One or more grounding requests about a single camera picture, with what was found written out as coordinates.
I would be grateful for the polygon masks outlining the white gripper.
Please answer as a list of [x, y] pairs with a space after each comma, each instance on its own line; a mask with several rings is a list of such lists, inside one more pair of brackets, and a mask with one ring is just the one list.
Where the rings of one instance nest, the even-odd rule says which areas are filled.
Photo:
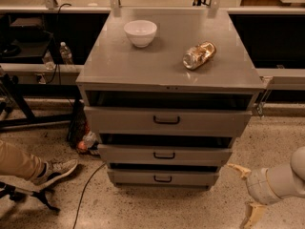
[[241, 179], [246, 179], [249, 195], [256, 201], [245, 203], [245, 218], [241, 222], [240, 229], [252, 229], [265, 213], [267, 206], [281, 201], [281, 198], [273, 191], [267, 179], [267, 168], [250, 170], [246, 167], [228, 163], [228, 167], [236, 170]]

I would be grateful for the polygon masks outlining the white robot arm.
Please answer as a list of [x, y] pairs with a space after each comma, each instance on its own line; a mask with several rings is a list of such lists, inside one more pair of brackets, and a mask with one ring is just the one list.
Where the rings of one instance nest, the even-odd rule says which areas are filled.
[[250, 170], [232, 163], [227, 166], [240, 174], [252, 197], [245, 203], [245, 218], [240, 229], [252, 229], [268, 206], [284, 198], [305, 198], [305, 147], [295, 150], [289, 163], [273, 168]]

